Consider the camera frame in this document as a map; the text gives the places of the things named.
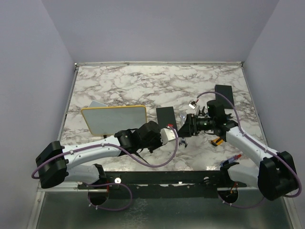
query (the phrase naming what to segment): purple cable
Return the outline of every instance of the purple cable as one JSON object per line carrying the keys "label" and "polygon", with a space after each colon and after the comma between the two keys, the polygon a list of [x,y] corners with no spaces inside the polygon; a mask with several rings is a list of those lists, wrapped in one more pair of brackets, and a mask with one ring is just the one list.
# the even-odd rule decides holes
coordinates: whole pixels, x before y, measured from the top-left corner
{"label": "purple cable", "polygon": [[[238,123],[238,128],[239,128],[240,132],[241,132],[242,134],[244,134],[244,136],[245,136],[250,142],[252,142],[253,144],[255,144],[256,146],[258,146],[259,148],[261,148],[262,150],[265,151],[265,148],[264,148],[261,144],[259,144],[258,142],[254,141],[251,137],[249,137],[247,134],[244,133],[244,131],[243,131],[242,128],[241,128],[240,119],[239,119],[237,110],[236,110],[236,108],[234,107],[234,105],[230,102],[230,100],[228,100],[225,96],[223,96],[222,94],[220,94],[220,93],[218,93],[218,92],[203,92],[203,93],[201,93],[201,94],[199,94],[199,95],[197,96],[197,99],[198,99],[200,96],[202,96],[203,94],[217,94],[217,95],[221,96],[223,99],[225,99],[225,100],[230,104],[230,106],[233,108],[233,110],[234,110],[234,113],[235,113],[236,119],[237,119],[237,123]],[[280,158],[277,154],[271,152],[271,151],[268,150],[268,149],[266,150],[266,152],[269,153],[269,154],[271,154],[272,156],[274,156],[274,157],[275,157],[276,159],[278,159],[280,162],[282,162],[283,165],[289,170],[289,172],[292,173],[292,175],[295,177],[295,179],[296,179],[296,181],[297,181],[297,183],[298,183],[298,186],[299,186],[298,192],[295,193],[295,194],[293,194],[293,195],[290,195],[290,196],[289,196],[289,195],[284,195],[284,197],[287,197],[287,198],[294,198],[294,197],[299,196],[299,195],[301,194],[301,192],[302,192],[302,184],[301,184],[300,178],[297,176],[297,174],[295,173],[295,171],[293,171],[293,169],[292,169],[292,168],[291,168],[282,158]]]}
{"label": "purple cable", "polygon": [[32,172],[32,178],[33,179],[39,179],[39,177],[36,177],[35,174],[42,168],[44,167],[46,164],[48,164],[49,162],[61,157],[61,156],[65,156],[67,154],[69,154],[70,152],[66,152],[66,153],[61,153],[61,154],[58,154],[54,157],[51,157],[50,159],[46,160],[45,162],[43,162],[40,166],[38,166],[33,172]]}
{"label": "purple cable", "polygon": [[90,206],[94,206],[95,208],[99,208],[99,209],[103,209],[103,210],[107,210],[107,211],[123,211],[123,210],[129,208],[130,205],[132,204],[132,191],[125,184],[121,184],[121,183],[108,183],[108,184],[102,184],[102,185],[89,185],[89,184],[86,184],[86,183],[84,183],[84,184],[87,185],[87,186],[90,186],[90,187],[104,187],[104,186],[109,186],[109,185],[121,185],[121,186],[125,187],[128,190],[129,195],[130,195],[130,201],[129,201],[129,203],[126,206],[124,206],[122,208],[104,208],[104,207],[101,207],[100,205],[92,204],[91,200],[90,200],[90,197],[89,197],[89,194],[88,194],[88,201],[90,203],[89,207]]}
{"label": "purple cable", "polygon": [[73,152],[77,153],[80,152],[82,150],[86,150],[86,149],[91,149],[91,148],[96,148],[96,147],[101,147],[101,144],[95,144],[95,145],[91,145],[91,146],[85,146],[83,148],[78,148],[78,149],[74,149]]}
{"label": "purple cable", "polygon": [[259,201],[257,204],[254,204],[254,205],[252,205],[252,206],[245,206],[245,207],[244,207],[244,206],[229,204],[229,203],[225,202],[225,201],[220,197],[220,195],[218,195],[218,198],[219,198],[224,204],[229,205],[230,207],[233,207],[233,208],[241,208],[241,209],[255,208],[255,207],[260,206],[261,204],[263,204],[263,203],[266,201],[265,197],[263,197],[262,200]]}

